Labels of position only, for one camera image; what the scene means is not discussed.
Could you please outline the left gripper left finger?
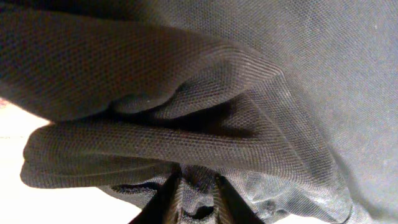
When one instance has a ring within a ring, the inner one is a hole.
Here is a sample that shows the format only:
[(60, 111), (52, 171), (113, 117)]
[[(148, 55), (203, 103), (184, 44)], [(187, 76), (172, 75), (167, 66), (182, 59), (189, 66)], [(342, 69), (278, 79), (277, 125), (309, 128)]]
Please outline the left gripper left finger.
[(152, 197), (138, 216), (129, 224), (175, 223), (175, 196), (181, 180), (181, 172), (173, 173)]

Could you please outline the black t-shirt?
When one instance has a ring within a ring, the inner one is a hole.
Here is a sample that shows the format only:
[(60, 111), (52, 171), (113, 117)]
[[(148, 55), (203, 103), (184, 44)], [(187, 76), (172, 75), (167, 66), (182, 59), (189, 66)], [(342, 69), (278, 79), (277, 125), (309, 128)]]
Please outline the black t-shirt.
[(141, 210), (175, 172), (175, 223), (397, 222), (396, 1), (2, 1), (1, 97), (49, 120), (29, 187)]

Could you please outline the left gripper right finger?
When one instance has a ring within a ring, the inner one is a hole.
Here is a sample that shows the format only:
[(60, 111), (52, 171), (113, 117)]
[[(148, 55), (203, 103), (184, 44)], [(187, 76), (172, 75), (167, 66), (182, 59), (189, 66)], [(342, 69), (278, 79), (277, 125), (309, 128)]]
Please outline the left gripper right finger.
[(235, 188), (226, 177), (217, 176), (215, 178), (218, 192), (221, 196), (222, 205), (224, 205), (232, 223), (237, 224), (264, 224), (251, 210), (249, 205), (238, 194)]

